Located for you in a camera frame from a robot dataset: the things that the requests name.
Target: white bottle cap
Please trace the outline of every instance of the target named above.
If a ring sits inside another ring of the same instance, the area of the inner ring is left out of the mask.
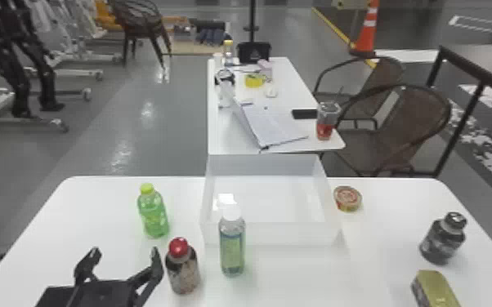
[[[242,217],[240,207],[237,205],[226,205],[221,209],[221,216],[228,221],[238,220]]]

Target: red bottle cap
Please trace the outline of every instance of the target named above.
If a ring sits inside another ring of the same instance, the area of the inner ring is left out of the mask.
[[[181,258],[187,255],[188,251],[189,251],[189,244],[187,243],[187,240],[185,240],[185,238],[177,237],[174,238],[172,241],[170,241],[168,252],[172,257]]]

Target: yellow floor line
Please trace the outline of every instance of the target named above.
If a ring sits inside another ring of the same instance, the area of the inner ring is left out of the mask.
[[[351,42],[351,40],[345,35],[344,32],[342,32],[338,27],[336,27],[332,21],[328,20],[322,13],[316,9],[316,7],[311,8],[315,14],[318,15],[319,18],[322,19],[323,22],[325,22],[347,45],[351,44],[351,48],[355,47],[355,43]],[[372,60],[365,60],[365,63],[370,66],[372,69],[376,67],[376,62]]]

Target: tape roll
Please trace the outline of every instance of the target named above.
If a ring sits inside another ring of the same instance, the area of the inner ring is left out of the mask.
[[[263,76],[260,74],[249,73],[244,77],[246,87],[256,88],[263,85]]]

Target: mannequin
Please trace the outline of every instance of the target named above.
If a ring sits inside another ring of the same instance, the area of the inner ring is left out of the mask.
[[[55,73],[44,56],[44,47],[31,20],[25,0],[0,0],[0,75],[15,92],[11,114],[16,118],[34,118],[29,108],[30,81],[13,50],[16,44],[34,63],[42,87],[38,101],[45,112],[56,112],[65,105],[56,101]]]

